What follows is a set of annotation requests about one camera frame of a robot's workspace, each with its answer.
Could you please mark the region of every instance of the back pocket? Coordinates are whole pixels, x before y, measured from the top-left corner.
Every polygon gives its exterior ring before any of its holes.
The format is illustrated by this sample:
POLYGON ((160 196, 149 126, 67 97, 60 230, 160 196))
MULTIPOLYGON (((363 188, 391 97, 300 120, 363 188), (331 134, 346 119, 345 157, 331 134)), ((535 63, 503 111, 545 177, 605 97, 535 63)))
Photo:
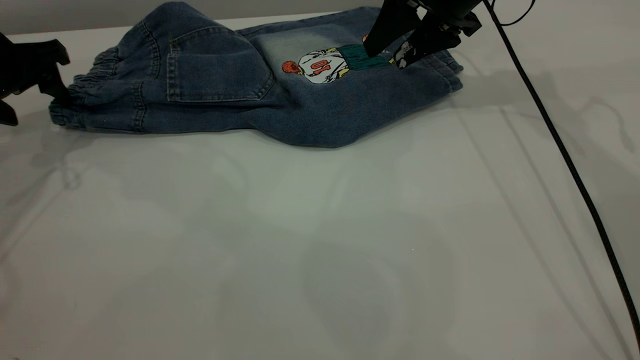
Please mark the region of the back pocket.
POLYGON ((170 41, 167 98, 177 102, 260 100, 274 77, 260 53, 223 26, 186 33, 170 41))

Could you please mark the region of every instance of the blue denim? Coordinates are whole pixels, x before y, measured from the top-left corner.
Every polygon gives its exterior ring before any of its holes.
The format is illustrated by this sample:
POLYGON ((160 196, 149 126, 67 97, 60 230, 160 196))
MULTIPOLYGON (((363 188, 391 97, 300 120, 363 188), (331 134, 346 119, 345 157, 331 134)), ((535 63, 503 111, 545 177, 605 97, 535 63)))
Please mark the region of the blue denim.
POLYGON ((52 102, 51 117, 88 131, 257 129, 293 145, 347 145, 462 87, 462 68, 446 51, 403 70, 386 51, 363 57, 378 12, 232 31, 186 3, 166 3, 76 76, 71 103, 52 102))

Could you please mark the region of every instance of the orange hair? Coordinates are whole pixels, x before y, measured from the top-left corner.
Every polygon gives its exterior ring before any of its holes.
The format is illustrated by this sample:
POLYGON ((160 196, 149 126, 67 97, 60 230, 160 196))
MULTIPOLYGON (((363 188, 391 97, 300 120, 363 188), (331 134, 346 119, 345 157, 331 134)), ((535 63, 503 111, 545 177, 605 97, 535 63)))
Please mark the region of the orange hair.
POLYGON ((282 64, 282 71, 284 72, 292 72, 294 74, 300 73, 300 66, 295 61, 285 61, 282 64))

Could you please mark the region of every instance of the black cable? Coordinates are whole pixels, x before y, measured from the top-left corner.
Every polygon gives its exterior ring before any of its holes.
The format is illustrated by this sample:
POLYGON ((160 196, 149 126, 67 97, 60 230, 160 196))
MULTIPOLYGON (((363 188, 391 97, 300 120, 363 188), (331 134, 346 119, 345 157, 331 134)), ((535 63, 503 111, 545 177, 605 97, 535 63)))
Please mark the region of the black cable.
MULTIPOLYGON (((522 19, 524 19, 525 16, 527 16, 527 14, 529 13, 529 11, 531 11, 531 9, 533 9, 533 5, 536 4, 536 0, 531 0, 531 5, 529 5, 529 8, 527 9, 527 11, 522 14, 521 17, 518 18, 518 20, 514 21, 514 22, 510 22, 509 24, 502 24, 500 23, 500 26, 511 26, 513 24, 518 24, 522 19)), ((495 5, 495 0, 493 0, 491 2, 491 11, 493 12, 493 6, 495 5)))
POLYGON ((542 119, 544 119, 545 124, 547 125, 547 128, 551 133, 551 136, 553 136, 554 141, 556 142, 556 145, 558 146, 558 149, 562 154, 564 162, 566 163, 566 166, 569 168, 569 172, 571 172, 571 176, 573 177, 575 184, 578 186, 578 190, 580 190, 580 194, 582 195, 584 202, 587 204, 587 208, 589 208, 589 212, 591 213, 593 222, 595 223, 596 228, 598 229, 598 234, 600 234, 602 245, 604 246, 604 249, 607 253, 607 257, 609 258, 611 268, 613 269, 613 274, 616 276, 616 280, 618 281, 618 286, 620 287, 620 291, 622 292, 622 297, 625 299, 625 304, 627 305, 627 311, 629 311, 629 317, 631 317, 631 324, 633 325, 634 332, 636 334, 638 351, 640 352, 640 320, 638 320, 638 313, 636 311, 634 301, 631 297, 631 292, 629 292, 627 282, 625 281, 625 277, 623 276, 622 270, 620 269, 620 265, 618 264, 618 259, 616 258, 616 254, 613 251, 613 247, 611 246, 611 241, 609 241, 609 236, 607 235, 607 231, 605 230, 604 224, 602 223, 602 220, 600 219, 600 215, 598 214, 598 210, 596 209, 596 206, 593 204, 593 201, 591 200, 591 196, 589 195, 589 192, 587 192, 587 188, 584 186, 584 183, 582 183, 580 174, 578 173, 578 170, 575 168, 575 165, 573 164, 573 160, 571 160, 571 156, 569 156, 569 152, 566 150, 566 147, 564 146, 564 143, 560 138, 560 135, 558 134, 554 123, 551 121, 551 118, 547 113, 547 109, 545 109, 545 106, 542 104, 542 100, 540 99, 540 96, 536 92, 536 89, 533 87, 531 80, 529 80, 527 73, 525 72, 524 68, 520 64, 520 60, 518 59, 516 52, 513 50, 513 47, 511 46, 511 42, 509 41, 507 34, 504 32, 504 29, 502 28, 505 25, 502 25, 500 23, 498 16, 493 11, 493 5, 489 3, 489 0, 483 0, 483 3, 486 6, 486 9, 489 11, 489 14, 491 15, 491 19, 493 20, 493 23, 495 24, 496 28, 498 29, 498 32, 500 33, 500 37, 502 38, 502 41, 504 42, 504 45, 507 48, 507 51, 509 51, 509 55, 513 60, 513 64, 516 66, 516 69, 518 69, 518 73, 520 74, 522 81, 524 81, 525 85, 527 85, 527 89, 529 90, 529 93, 533 97, 533 101, 536 103, 536 106, 538 107, 538 110, 542 115, 542 119))

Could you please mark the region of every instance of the white jersey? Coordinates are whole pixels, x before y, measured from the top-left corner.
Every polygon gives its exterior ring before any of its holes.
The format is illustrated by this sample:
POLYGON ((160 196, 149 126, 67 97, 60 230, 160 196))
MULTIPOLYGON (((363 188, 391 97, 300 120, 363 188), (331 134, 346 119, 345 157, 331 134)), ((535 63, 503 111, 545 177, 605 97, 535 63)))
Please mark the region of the white jersey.
POLYGON ((347 61, 339 51, 316 50, 304 55, 298 63, 305 77, 314 84, 328 84, 347 69, 347 61))

